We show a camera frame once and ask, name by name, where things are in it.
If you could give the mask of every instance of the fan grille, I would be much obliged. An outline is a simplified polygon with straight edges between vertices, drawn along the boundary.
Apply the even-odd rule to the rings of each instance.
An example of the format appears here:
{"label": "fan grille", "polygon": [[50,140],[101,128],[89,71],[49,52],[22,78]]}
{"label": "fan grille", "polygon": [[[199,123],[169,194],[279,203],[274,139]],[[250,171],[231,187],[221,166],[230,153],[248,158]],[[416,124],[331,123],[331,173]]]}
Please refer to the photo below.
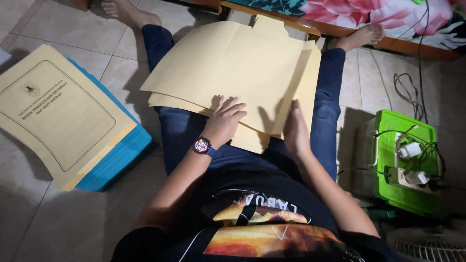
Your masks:
{"label": "fan grille", "polygon": [[398,229],[388,234],[387,243],[402,254],[428,261],[466,261],[465,236],[448,229]]}

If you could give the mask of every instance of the logo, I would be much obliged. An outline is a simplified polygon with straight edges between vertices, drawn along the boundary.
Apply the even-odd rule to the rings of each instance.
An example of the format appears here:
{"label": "logo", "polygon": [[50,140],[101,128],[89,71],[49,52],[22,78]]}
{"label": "logo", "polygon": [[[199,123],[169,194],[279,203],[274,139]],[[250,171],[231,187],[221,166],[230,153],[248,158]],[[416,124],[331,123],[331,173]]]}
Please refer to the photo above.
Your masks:
{"label": "logo", "polygon": [[35,85],[33,85],[31,82],[27,82],[25,85],[23,85],[21,87],[21,90],[23,90],[26,94],[32,97],[38,97],[41,94],[41,90],[38,89]]}

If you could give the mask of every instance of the stack of paper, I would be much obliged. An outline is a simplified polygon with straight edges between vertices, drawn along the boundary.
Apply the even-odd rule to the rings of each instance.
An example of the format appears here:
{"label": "stack of paper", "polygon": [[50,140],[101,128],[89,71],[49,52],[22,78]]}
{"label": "stack of paper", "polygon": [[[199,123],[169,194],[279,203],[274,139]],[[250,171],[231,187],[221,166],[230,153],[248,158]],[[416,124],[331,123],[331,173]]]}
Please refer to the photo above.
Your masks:
{"label": "stack of paper", "polygon": [[0,75],[0,126],[65,191],[105,189],[152,140],[97,79],[47,45]]}
{"label": "stack of paper", "polygon": [[232,21],[189,32],[155,67],[141,90],[150,106],[209,116],[219,95],[239,97],[248,115],[231,145],[262,153],[281,132],[293,99],[309,126],[321,53],[314,41],[288,37],[283,22],[258,15],[253,27]]}

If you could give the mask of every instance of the jeans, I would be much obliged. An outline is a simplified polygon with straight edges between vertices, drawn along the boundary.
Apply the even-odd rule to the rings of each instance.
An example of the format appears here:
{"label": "jeans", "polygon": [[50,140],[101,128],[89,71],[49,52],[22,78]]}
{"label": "jeans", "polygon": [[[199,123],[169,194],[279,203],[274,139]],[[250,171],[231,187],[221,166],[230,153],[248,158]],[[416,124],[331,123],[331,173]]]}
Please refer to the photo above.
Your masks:
{"label": "jeans", "polygon": [[[173,47],[172,35],[167,29],[156,25],[145,25],[142,34],[149,69],[152,72]],[[341,112],[338,102],[345,55],[345,51],[340,48],[322,52],[310,135],[312,152],[333,180],[336,180],[336,122]],[[154,107],[154,109],[159,114],[165,169],[167,174],[170,174],[183,159],[194,140],[199,137],[208,117],[171,107]],[[269,147],[263,154],[223,145],[213,156],[208,169],[217,169],[231,163],[277,168],[301,180],[296,164],[287,153],[283,140],[277,138],[270,138]]]}

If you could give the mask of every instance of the hand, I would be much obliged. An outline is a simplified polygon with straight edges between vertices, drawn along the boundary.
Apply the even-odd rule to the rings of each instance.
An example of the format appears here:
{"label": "hand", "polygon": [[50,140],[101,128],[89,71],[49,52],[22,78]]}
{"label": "hand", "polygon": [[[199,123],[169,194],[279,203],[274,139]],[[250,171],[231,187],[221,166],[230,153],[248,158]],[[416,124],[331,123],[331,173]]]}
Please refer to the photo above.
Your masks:
{"label": "hand", "polygon": [[224,103],[225,97],[221,96],[219,105],[202,131],[201,136],[208,139],[214,149],[230,141],[238,128],[238,122],[247,115],[245,111],[241,111],[246,104],[237,104],[237,101],[238,98],[235,97],[232,101]]}
{"label": "hand", "polygon": [[298,100],[294,100],[291,104],[291,111],[283,128],[283,136],[288,153],[296,160],[312,154],[309,129]]}

